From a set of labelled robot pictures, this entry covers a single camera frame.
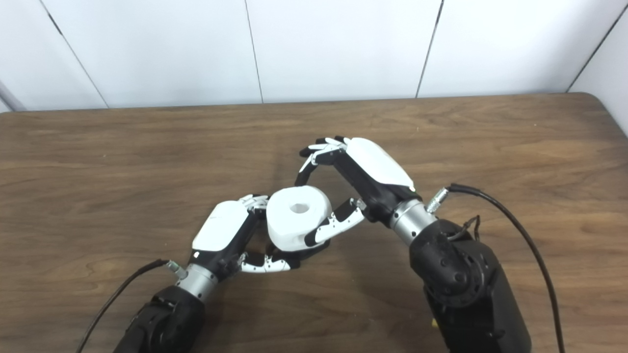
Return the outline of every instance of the hole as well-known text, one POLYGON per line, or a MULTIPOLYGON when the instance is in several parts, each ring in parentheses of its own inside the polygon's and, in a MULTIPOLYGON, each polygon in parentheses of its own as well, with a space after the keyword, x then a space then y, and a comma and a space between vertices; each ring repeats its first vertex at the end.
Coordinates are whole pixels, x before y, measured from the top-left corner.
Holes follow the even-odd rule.
POLYGON ((290 206, 290 210, 296 214, 302 214, 307 212, 310 209, 309 205, 306 204, 294 204, 290 206))

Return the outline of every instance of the wood grain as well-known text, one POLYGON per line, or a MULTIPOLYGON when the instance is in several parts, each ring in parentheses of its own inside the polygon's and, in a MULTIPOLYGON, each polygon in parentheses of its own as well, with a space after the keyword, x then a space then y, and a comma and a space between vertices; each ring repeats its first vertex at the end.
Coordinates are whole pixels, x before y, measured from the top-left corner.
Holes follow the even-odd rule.
MULTIPOLYGON (((515 95, 0 116, 0 351, 73 351, 135 269, 184 262, 219 202, 292 185, 297 151, 341 134, 378 142, 431 197, 483 188, 535 238, 559 295, 570 353, 628 345, 628 141, 584 94, 515 95)), ((312 185, 352 192, 333 168, 312 185)), ((536 353, 556 352, 542 277, 490 205, 452 197, 441 216, 482 215, 536 353)), ((257 243, 263 243, 259 232, 257 243)), ((110 352, 129 319, 173 282, 133 283, 86 352, 110 352)), ((298 271, 239 274, 220 286, 195 352, 445 352, 407 247, 361 224, 298 271)))

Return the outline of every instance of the white spool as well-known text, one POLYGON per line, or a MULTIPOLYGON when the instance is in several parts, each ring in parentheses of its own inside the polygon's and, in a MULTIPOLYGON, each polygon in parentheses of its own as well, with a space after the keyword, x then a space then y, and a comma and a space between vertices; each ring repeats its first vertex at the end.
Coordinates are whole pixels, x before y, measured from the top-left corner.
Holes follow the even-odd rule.
POLYGON ((271 196, 266 206, 268 235, 282 251, 311 249, 305 235, 332 213, 327 196, 311 186, 285 188, 271 196))

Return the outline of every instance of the cable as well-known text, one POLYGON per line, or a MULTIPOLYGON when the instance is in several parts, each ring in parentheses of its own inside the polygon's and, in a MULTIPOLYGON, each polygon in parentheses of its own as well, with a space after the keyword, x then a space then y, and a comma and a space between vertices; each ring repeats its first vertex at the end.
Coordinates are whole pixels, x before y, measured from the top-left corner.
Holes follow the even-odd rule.
POLYGON ((558 312, 558 299, 556 297, 556 291, 554 290, 554 284, 552 284, 550 272, 548 271, 547 266, 545 266, 545 261, 543 261, 543 257, 541 256, 539 249, 536 247, 536 245, 534 245, 534 241, 532 240, 532 237, 530 237, 530 234, 528 234, 523 225, 521 225, 521 223, 504 205, 502 205, 499 201, 484 193, 480 189, 459 184, 451 184, 447 189, 450 192, 467 193, 469 195, 478 196, 492 203, 493 206, 497 207, 512 222, 514 227, 521 233, 523 238, 526 240, 526 243, 530 247, 530 250, 532 250, 534 258, 541 268, 541 273, 543 274, 543 279, 545 279, 545 284, 548 287, 549 301, 551 302, 551 309, 554 315, 554 328, 556 329, 556 341, 558 343, 558 351, 560 353, 565 353, 565 343, 563 342, 563 329, 560 323, 560 314, 558 312))
POLYGON ((470 220, 466 221, 463 225, 462 228, 454 235, 452 235, 451 237, 448 237, 447 240, 449 241, 455 241, 458 238, 462 237, 465 232, 467 231, 467 229, 469 229, 469 227, 475 222, 475 228, 474 228, 474 237, 475 237, 475 241, 480 241, 480 234, 479 234, 479 228, 480 228, 480 215, 476 215, 475 217, 472 217, 470 220))
POLYGON ((92 331, 94 330, 94 327, 96 326, 96 324, 98 323, 98 321, 100 320, 100 318, 102 317, 103 314, 105 314, 105 311, 107 311, 107 309, 111 306, 111 303, 114 302, 114 300, 116 300, 116 298, 120 295, 120 293, 122 293, 122 291, 126 288, 126 286, 128 286, 133 280, 135 280, 137 277, 139 277, 139 275, 148 272, 152 269, 155 269, 157 267, 163 266, 165 264, 168 263, 169 260, 155 260, 152 263, 149 263, 145 266, 140 267, 137 271, 135 271, 134 274, 132 274, 129 278, 126 279, 126 281, 124 281, 120 287, 118 287, 118 289, 116 289, 116 291, 111 295, 111 297, 109 298, 109 300, 107 300, 107 302, 105 303, 105 305, 102 306, 102 308, 100 309, 100 311, 98 311, 98 313, 96 314, 96 317, 94 317, 94 320, 92 321, 92 323, 89 324, 89 326, 87 327, 87 331, 85 331, 85 334, 83 335, 83 338, 80 340, 80 343, 78 344, 78 348, 76 350, 76 353, 81 353, 83 351, 83 348, 85 347, 85 344, 87 343, 87 339, 89 338, 89 335, 92 334, 92 331))

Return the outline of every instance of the robotic hand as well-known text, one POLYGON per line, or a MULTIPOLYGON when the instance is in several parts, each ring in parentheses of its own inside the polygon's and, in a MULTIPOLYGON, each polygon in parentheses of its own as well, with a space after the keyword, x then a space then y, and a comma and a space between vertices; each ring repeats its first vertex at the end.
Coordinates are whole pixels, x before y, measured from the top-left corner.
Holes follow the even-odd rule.
POLYGON ((140 309, 114 353, 188 352, 205 322, 211 292, 240 270, 267 202, 265 195, 247 195, 218 204, 192 242, 187 269, 167 264, 179 280, 140 309))
POLYGON ((296 186, 305 185, 318 165, 333 165, 361 197, 348 201, 353 211, 384 224, 409 246, 410 266, 425 284, 450 353, 530 353, 528 330, 495 254, 467 232, 469 223, 460 227, 434 216, 446 188, 426 207, 408 174, 364 138, 318 139, 300 155, 307 160, 296 186))

